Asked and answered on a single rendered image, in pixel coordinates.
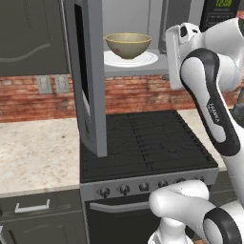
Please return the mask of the dark grey base cupboard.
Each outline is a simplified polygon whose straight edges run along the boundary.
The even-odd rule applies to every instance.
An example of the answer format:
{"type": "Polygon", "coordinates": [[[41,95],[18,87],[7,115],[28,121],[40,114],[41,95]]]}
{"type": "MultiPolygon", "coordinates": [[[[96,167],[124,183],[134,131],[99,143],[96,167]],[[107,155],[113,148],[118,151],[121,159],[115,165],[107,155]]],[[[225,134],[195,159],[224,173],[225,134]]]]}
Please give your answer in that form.
{"type": "Polygon", "coordinates": [[[210,201],[219,207],[236,200],[237,197],[228,173],[220,172],[215,183],[210,187],[210,201]]]}

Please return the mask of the black and grey stove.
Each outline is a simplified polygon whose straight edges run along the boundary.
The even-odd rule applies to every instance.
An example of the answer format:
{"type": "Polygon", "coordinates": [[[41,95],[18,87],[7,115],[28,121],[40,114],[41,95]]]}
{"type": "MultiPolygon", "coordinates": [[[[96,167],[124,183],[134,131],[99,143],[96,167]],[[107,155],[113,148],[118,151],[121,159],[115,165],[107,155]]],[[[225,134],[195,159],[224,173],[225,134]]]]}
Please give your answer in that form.
{"type": "Polygon", "coordinates": [[[176,111],[109,114],[107,116],[108,155],[98,157],[80,146],[80,191],[88,237],[86,202],[148,193],[159,189],[160,180],[169,185],[178,178],[197,176],[212,186],[218,165],[188,124],[176,111]],[[146,192],[139,190],[148,183],[146,192]],[[130,192],[123,195],[121,185],[130,192]],[[110,189],[107,198],[99,194],[110,189]]]}

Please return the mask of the dark grey wall cupboard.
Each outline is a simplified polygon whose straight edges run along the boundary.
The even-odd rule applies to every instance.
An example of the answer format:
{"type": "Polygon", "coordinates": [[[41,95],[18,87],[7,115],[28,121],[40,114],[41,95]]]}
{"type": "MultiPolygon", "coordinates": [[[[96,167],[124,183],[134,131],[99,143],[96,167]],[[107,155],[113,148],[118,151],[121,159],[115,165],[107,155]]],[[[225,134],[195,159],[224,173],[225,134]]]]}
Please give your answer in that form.
{"type": "Polygon", "coordinates": [[[0,76],[69,72],[62,0],[0,0],[0,76]]]}

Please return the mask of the dark grey drawer front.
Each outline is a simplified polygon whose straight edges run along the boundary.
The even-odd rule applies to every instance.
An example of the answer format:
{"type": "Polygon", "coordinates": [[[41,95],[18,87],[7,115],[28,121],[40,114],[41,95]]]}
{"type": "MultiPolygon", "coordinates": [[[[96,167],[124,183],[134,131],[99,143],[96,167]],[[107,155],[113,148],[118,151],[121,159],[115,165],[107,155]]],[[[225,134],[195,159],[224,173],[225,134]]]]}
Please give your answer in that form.
{"type": "Polygon", "coordinates": [[[0,198],[0,222],[80,210],[81,199],[78,189],[0,198]],[[20,203],[21,207],[30,207],[44,205],[47,199],[51,201],[48,210],[31,213],[14,213],[16,203],[20,203]]]}

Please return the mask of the beige ceramic bowl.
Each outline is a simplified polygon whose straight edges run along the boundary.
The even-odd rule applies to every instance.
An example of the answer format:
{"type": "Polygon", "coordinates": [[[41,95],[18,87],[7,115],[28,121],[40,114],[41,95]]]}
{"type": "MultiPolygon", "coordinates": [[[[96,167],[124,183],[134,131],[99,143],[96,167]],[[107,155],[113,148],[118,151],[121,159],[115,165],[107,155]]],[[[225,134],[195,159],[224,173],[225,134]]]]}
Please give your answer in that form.
{"type": "Polygon", "coordinates": [[[114,54],[122,59],[134,59],[149,47],[152,38],[142,33],[119,32],[107,35],[105,40],[114,54]]]}

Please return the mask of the dark grey cupboard door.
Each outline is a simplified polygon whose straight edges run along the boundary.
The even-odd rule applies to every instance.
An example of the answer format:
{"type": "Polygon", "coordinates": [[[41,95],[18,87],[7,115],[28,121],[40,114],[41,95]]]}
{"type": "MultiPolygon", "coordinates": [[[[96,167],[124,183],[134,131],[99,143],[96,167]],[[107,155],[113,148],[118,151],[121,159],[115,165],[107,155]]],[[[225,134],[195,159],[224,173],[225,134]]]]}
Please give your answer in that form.
{"type": "Polygon", "coordinates": [[[81,211],[0,222],[0,244],[87,244],[81,211]]]}

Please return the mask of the grey microwave oven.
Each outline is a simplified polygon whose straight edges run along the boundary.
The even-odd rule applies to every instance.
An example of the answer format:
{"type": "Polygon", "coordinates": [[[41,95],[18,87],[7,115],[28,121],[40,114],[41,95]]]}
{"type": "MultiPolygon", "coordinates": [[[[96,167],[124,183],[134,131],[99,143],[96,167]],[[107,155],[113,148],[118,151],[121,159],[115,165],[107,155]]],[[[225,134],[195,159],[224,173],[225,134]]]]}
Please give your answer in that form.
{"type": "Polygon", "coordinates": [[[105,76],[134,76],[167,74],[168,62],[164,32],[167,28],[190,22],[201,30],[204,3],[214,0],[102,0],[103,33],[139,32],[148,34],[152,42],[148,51],[158,60],[144,67],[117,68],[105,66],[105,76]]]}

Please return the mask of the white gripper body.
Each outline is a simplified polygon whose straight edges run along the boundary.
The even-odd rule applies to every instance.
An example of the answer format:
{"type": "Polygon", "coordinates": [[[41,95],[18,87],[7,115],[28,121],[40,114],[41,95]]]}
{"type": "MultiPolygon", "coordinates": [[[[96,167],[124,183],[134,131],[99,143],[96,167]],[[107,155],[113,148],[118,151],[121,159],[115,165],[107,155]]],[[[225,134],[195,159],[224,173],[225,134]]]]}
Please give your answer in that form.
{"type": "Polygon", "coordinates": [[[170,87],[173,91],[184,89],[180,80],[183,59],[191,50],[192,31],[190,24],[173,26],[166,31],[166,47],[170,87]]]}

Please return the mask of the black oven door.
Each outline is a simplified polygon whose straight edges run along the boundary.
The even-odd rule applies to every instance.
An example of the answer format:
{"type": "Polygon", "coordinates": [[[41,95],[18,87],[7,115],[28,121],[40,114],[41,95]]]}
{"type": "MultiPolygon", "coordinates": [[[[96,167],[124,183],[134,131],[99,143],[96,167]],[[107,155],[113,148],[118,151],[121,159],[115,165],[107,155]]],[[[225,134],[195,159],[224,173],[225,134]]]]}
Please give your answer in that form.
{"type": "Polygon", "coordinates": [[[102,213],[90,208],[91,203],[122,205],[148,201],[148,193],[87,201],[90,244],[148,244],[160,223],[160,218],[150,208],[127,213],[102,213]]]}

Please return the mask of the white round microwave plate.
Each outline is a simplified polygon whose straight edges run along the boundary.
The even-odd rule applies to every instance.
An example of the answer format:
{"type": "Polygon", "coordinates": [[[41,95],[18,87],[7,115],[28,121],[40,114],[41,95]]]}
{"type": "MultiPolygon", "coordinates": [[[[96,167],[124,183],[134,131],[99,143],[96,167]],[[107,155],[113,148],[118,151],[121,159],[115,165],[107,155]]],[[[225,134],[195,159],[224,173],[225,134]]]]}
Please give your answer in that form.
{"type": "Polygon", "coordinates": [[[104,64],[116,68],[139,68],[155,63],[158,56],[152,52],[144,51],[134,59],[123,59],[112,51],[104,52],[104,64]]]}

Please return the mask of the grey wall socket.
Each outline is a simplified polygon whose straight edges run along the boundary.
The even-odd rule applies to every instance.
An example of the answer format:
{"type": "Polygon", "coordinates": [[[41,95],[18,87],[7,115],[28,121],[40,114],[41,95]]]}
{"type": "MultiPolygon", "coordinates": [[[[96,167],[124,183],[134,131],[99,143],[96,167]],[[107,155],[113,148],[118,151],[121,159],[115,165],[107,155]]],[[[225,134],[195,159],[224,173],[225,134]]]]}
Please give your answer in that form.
{"type": "Polygon", "coordinates": [[[48,75],[37,75],[36,82],[40,94],[52,93],[51,79],[48,75]]]}
{"type": "Polygon", "coordinates": [[[66,74],[56,74],[54,80],[57,93],[68,93],[70,91],[69,78],[66,74]]]}

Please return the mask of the grey microwave door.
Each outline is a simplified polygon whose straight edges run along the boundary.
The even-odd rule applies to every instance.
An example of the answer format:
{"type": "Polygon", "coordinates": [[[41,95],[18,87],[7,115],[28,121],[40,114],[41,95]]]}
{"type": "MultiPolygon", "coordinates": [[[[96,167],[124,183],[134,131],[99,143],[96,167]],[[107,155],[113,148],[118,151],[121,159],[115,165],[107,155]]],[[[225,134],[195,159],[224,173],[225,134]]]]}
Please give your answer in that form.
{"type": "Polygon", "coordinates": [[[76,116],[81,142],[107,155],[102,0],[64,0],[76,116]]]}

